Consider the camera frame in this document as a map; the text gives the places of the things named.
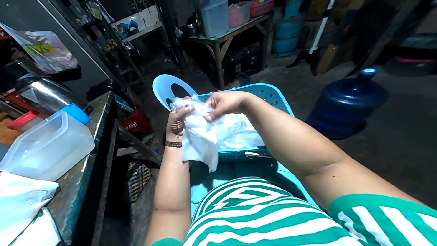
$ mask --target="shirt sleeve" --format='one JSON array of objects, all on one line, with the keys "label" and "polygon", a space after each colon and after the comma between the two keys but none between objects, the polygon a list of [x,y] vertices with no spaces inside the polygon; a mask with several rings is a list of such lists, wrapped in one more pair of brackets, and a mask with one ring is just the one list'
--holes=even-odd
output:
[{"label": "shirt sleeve", "polygon": [[154,242],[151,246],[182,246],[182,243],[174,238],[164,238]]},{"label": "shirt sleeve", "polygon": [[328,213],[363,245],[437,245],[437,211],[411,201],[352,194],[332,201]]}]

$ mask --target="wooden table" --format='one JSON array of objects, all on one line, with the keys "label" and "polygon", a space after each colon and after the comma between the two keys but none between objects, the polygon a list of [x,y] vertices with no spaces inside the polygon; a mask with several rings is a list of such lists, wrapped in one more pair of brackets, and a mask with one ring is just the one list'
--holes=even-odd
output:
[{"label": "wooden table", "polygon": [[225,34],[213,38],[206,38],[204,36],[193,36],[189,37],[186,40],[191,42],[197,42],[197,43],[203,43],[208,48],[209,52],[211,53],[212,57],[215,60],[215,66],[217,68],[217,75],[218,75],[218,85],[220,87],[220,90],[226,90],[228,88],[225,87],[225,81],[223,78],[223,68],[222,68],[222,60],[223,57],[226,54],[226,51],[229,48],[229,45],[232,42],[232,39],[235,35],[238,35],[242,33],[243,31],[255,26],[262,34],[263,34],[263,40],[262,40],[262,46],[263,46],[263,57],[261,60],[261,69],[265,68],[266,63],[266,55],[267,55],[267,43],[270,33],[270,25],[272,20],[272,13],[266,14],[263,16],[259,16],[256,18],[250,19],[248,22],[234,27],[230,28]]}]

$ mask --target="green and white striped shirt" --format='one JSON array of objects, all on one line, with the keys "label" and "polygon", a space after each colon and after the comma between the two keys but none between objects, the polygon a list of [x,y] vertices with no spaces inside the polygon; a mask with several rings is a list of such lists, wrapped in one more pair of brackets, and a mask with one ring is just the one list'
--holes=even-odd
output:
[{"label": "green and white striped shirt", "polygon": [[226,182],[199,204],[185,242],[153,246],[431,246],[437,245],[437,211],[373,194],[334,200],[320,208],[259,177]]}]

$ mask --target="watch strap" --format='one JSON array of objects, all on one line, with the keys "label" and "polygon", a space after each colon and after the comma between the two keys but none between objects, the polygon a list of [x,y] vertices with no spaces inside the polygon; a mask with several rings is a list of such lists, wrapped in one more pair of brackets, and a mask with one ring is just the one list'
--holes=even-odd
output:
[{"label": "watch strap", "polygon": [[165,141],[165,146],[180,148],[182,147],[182,142]]}]

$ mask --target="pink container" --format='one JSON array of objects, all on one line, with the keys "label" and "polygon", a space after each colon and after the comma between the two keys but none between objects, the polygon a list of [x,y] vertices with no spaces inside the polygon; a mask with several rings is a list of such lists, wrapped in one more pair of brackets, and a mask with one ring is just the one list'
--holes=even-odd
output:
[{"label": "pink container", "polygon": [[258,17],[272,10],[274,0],[254,0],[250,7],[250,17]]},{"label": "pink container", "polygon": [[229,5],[229,27],[234,28],[242,25],[250,19],[251,2],[239,2]]}]

